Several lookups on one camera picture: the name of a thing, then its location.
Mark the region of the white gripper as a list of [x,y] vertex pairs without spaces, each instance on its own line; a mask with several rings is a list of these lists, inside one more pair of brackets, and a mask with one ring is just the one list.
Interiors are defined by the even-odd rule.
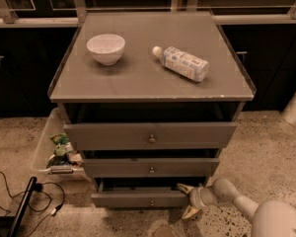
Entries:
[[178,183],[177,187],[185,194],[189,194],[190,205],[182,215],[182,219],[189,219],[199,212],[200,209],[209,206],[210,192],[208,188],[185,185]]

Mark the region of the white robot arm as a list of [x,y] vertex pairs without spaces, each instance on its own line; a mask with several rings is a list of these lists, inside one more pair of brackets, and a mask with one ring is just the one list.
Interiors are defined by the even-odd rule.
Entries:
[[209,206],[233,205],[251,223],[251,237],[296,237],[296,208],[281,200],[270,199],[258,204],[241,194],[226,178],[216,179],[209,187],[181,183],[177,187],[189,197],[182,219]]

